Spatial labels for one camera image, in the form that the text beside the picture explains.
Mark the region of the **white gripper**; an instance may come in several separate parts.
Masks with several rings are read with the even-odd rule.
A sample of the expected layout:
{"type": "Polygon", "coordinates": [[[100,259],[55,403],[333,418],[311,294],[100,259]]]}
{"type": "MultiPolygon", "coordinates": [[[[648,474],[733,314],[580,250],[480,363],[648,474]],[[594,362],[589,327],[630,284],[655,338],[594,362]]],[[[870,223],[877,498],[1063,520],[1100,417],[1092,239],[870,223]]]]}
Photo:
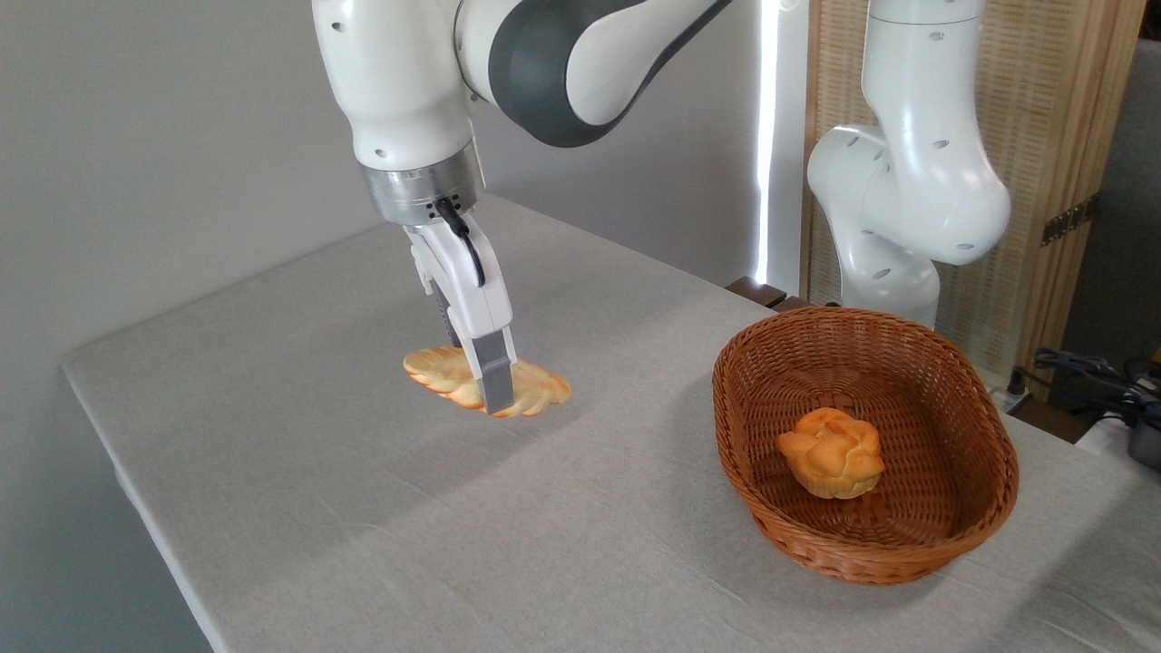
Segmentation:
{"type": "Polygon", "coordinates": [[[467,351],[477,366],[476,382],[486,414],[514,406],[510,303],[502,266],[473,214],[462,218],[468,241],[442,218],[427,227],[404,227],[424,292],[435,297],[450,346],[467,351]]]}

